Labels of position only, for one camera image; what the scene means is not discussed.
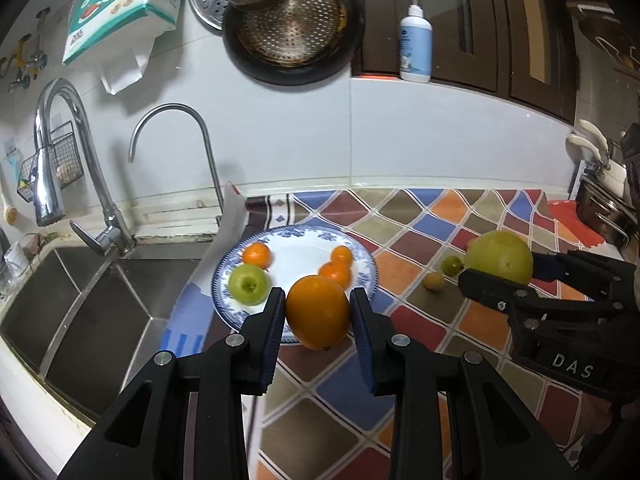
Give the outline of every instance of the soap dispenser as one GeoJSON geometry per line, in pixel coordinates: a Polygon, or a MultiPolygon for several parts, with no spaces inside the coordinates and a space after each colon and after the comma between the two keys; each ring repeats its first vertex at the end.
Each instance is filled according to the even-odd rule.
{"type": "Polygon", "coordinates": [[[424,19],[419,0],[411,0],[408,16],[400,21],[400,77],[416,83],[431,80],[433,27],[424,19]]]}

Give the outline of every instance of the thin curved faucet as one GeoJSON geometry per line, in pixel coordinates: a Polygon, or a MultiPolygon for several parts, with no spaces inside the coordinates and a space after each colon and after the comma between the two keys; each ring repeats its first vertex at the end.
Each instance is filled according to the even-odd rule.
{"type": "Polygon", "coordinates": [[[218,204],[220,204],[220,211],[223,211],[224,203],[222,199],[222,188],[220,187],[218,172],[216,171],[216,162],[213,159],[213,150],[211,149],[209,130],[207,129],[207,125],[202,116],[190,106],[183,105],[181,103],[165,103],[147,112],[145,116],[140,119],[138,124],[136,124],[136,127],[133,129],[133,133],[131,134],[131,141],[129,143],[129,162],[133,162],[133,159],[136,156],[136,143],[138,142],[138,136],[140,134],[140,131],[142,131],[142,128],[144,128],[145,124],[148,123],[149,119],[151,119],[155,115],[158,115],[160,112],[164,112],[165,110],[180,110],[181,112],[185,112],[186,114],[189,114],[191,117],[196,119],[198,126],[200,126],[200,131],[202,132],[204,149],[207,152],[207,160],[209,161],[209,172],[211,173],[211,178],[213,179],[213,187],[216,190],[216,197],[218,199],[218,204]]]}
{"type": "Polygon", "coordinates": [[[56,96],[62,97],[73,116],[78,137],[82,144],[82,151],[87,169],[94,183],[95,192],[102,206],[106,229],[93,238],[85,232],[75,221],[71,221],[71,228],[96,253],[105,255],[112,246],[116,245],[121,253],[135,247],[135,238],[116,207],[104,175],[100,169],[98,156],[95,153],[94,140],[89,129],[89,119],[82,104],[82,99],[76,88],[66,79],[58,78],[47,83],[42,89],[36,103],[36,115],[33,128],[33,141],[36,148],[36,162],[33,168],[33,205],[36,209],[36,223],[44,227],[65,217],[65,207],[60,193],[60,183],[56,175],[56,156],[51,143],[49,120],[51,104],[56,96]]]}

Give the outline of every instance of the sink basin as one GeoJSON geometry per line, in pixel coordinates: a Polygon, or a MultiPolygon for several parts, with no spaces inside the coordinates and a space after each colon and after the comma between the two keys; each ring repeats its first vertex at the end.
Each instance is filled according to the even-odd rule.
{"type": "Polygon", "coordinates": [[[125,258],[56,248],[0,333],[47,386],[97,420],[159,349],[175,300],[208,246],[140,245],[125,258]]]}

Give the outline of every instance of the scrub brush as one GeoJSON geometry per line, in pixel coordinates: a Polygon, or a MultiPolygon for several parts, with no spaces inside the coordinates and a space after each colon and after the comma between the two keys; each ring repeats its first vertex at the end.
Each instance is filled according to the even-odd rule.
{"type": "Polygon", "coordinates": [[[4,220],[9,225],[14,225],[15,221],[18,218],[18,210],[9,204],[6,196],[4,195],[4,190],[2,189],[2,184],[0,184],[0,198],[2,198],[2,206],[4,207],[4,220]]]}

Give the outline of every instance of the blue and white plate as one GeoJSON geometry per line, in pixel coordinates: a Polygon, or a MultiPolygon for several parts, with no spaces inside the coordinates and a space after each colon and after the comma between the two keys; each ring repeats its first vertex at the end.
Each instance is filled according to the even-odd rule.
{"type": "MultiPolygon", "coordinates": [[[[329,261],[331,251],[340,245],[347,246],[353,253],[351,285],[345,290],[347,297],[352,288],[362,286],[371,301],[378,290],[378,268],[373,257],[361,243],[350,236],[338,230],[312,225],[277,227],[236,245],[220,262],[213,275],[213,302],[222,319],[236,330],[240,330],[247,316],[262,312],[266,303],[265,300],[255,306],[246,306],[234,300],[228,289],[231,271],[242,263],[244,248],[254,242],[267,244],[271,250],[272,262],[267,269],[271,286],[281,287],[285,294],[303,276],[317,274],[322,264],[329,261]]],[[[298,342],[287,323],[282,332],[282,342],[298,342]]]]}

